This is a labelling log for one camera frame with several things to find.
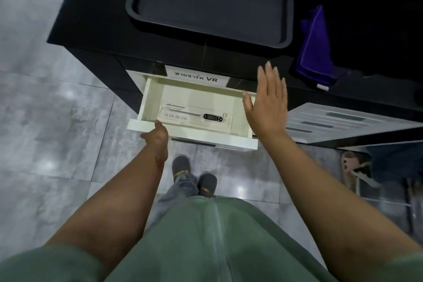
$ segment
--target black countertop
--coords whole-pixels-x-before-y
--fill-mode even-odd
[[[402,29],[401,24],[393,25],[390,38],[383,38],[386,37],[384,28],[393,22],[393,13],[398,16],[403,9],[407,14],[419,12],[420,0],[408,0],[406,5],[399,4],[399,0],[378,0],[374,4],[370,0],[294,0],[294,3],[293,41],[284,49],[234,43],[223,38],[135,22],[126,13],[125,0],[65,0],[48,42],[247,80],[256,80],[257,66],[271,60],[286,77],[288,87],[319,93],[292,74],[292,63],[302,43],[299,19],[307,17],[313,7],[323,4],[332,59],[336,65],[352,69],[352,73],[327,94],[412,110],[410,119],[423,121],[423,86],[410,80],[415,66],[406,66],[416,59],[410,50],[416,40],[414,36],[404,35],[408,31]],[[398,46],[397,37],[401,32],[403,39],[408,38],[408,45],[412,46]],[[357,44],[360,35],[361,46]],[[370,51],[369,45],[373,45],[374,51]],[[373,72],[387,76],[365,76]]]

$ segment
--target person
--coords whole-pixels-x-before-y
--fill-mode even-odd
[[[278,69],[259,67],[256,101],[246,92],[243,101],[327,270],[251,204],[215,197],[213,176],[198,189],[184,157],[175,159],[175,184],[144,230],[167,159],[167,130],[156,121],[141,135],[141,152],[44,246],[0,264],[0,280],[420,281],[421,247],[286,134]]]

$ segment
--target tray rim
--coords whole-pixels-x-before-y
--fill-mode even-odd
[[[282,49],[282,48],[288,47],[292,42],[293,16],[294,16],[293,2],[294,2],[294,0],[287,0],[287,2],[286,2],[286,4],[287,4],[287,8],[286,8],[286,17],[287,17],[286,38],[283,42],[277,43],[277,44],[252,42],[251,40],[243,39],[243,38],[235,39],[235,38],[228,37],[227,35],[212,33],[210,31],[208,31],[207,29],[201,29],[201,30],[200,29],[193,29],[191,26],[185,25],[185,24],[181,24],[181,25],[176,26],[176,25],[172,25],[172,24],[169,24],[169,23],[163,23],[163,22],[160,22],[160,21],[151,20],[149,18],[145,18],[145,17],[141,16],[140,14],[138,14],[137,12],[134,11],[134,2],[135,2],[135,0],[126,0],[125,8],[126,8],[126,12],[129,14],[129,16],[132,17],[135,20],[138,20],[138,21],[143,21],[143,22],[146,22],[146,23],[153,23],[153,24],[166,26],[166,27],[188,30],[190,32],[204,33],[204,34],[208,34],[208,35],[211,35],[211,36],[222,37],[222,38],[226,38],[226,39],[232,39],[232,40],[236,40],[236,41],[241,41],[241,42],[246,42],[246,43],[250,43],[250,44],[254,44],[254,45],[261,45],[261,46],[266,46],[266,47],[271,47],[271,48],[276,48],[276,49]]]

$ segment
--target person's left hand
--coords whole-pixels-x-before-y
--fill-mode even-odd
[[[146,146],[154,151],[156,162],[163,164],[168,157],[167,143],[169,141],[169,134],[166,127],[158,121],[154,121],[155,129],[151,132],[141,134],[140,137],[145,139]]]

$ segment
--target green shirt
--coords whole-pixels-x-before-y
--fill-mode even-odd
[[[423,255],[387,263],[372,281],[420,281]],[[0,264],[0,281],[101,281],[102,264],[66,245]],[[111,281],[337,281],[272,220],[240,199],[193,197],[174,206],[108,276]]]

